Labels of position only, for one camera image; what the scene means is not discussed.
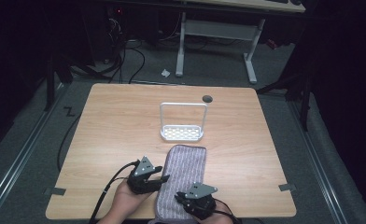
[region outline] person's arm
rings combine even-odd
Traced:
[[[130,216],[151,193],[135,194],[130,190],[126,180],[117,187],[113,203],[107,214],[98,224],[120,224]]]

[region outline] gray towel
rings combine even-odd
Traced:
[[[156,218],[148,224],[157,222],[168,224],[195,224],[190,214],[176,202],[178,191],[187,192],[193,182],[204,181],[206,148],[176,145],[171,148],[163,167],[163,175],[170,175],[168,182],[162,184],[157,196]]]

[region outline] white metal desk frame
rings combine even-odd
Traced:
[[[203,35],[252,41],[248,53],[244,53],[244,61],[246,64],[249,82],[252,84],[256,84],[257,79],[255,71],[253,69],[252,57],[253,53],[255,52],[257,43],[259,42],[264,23],[265,19],[260,20],[258,26],[239,25],[213,21],[187,20],[186,13],[183,12],[180,29],[179,52],[177,54],[176,63],[176,76],[183,77],[185,35]]]

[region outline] white wire basket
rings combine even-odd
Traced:
[[[164,108],[166,106],[197,106],[204,108],[201,126],[198,124],[165,124],[164,123]],[[193,103],[162,103],[160,104],[160,119],[161,119],[161,137],[165,141],[200,141],[204,135],[204,123],[207,113],[207,104]]]

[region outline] table leg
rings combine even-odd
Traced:
[[[182,22],[180,27],[179,52],[177,54],[176,76],[183,77],[184,66],[184,37],[186,33],[186,12],[182,12]]]
[[[256,74],[255,74],[255,71],[253,69],[253,64],[252,64],[252,57],[253,57],[253,53],[255,52],[256,46],[259,42],[259,38],[260,38],[262,27],[264,26],[264,23],[265,23],[265,19],[260,20],[259,26],[256,29],[255,35],[252,40],[252,44],[250,46],[249,53],[244,53],[247,75],[249,76],[249,82],[251,84],[257,83]]]

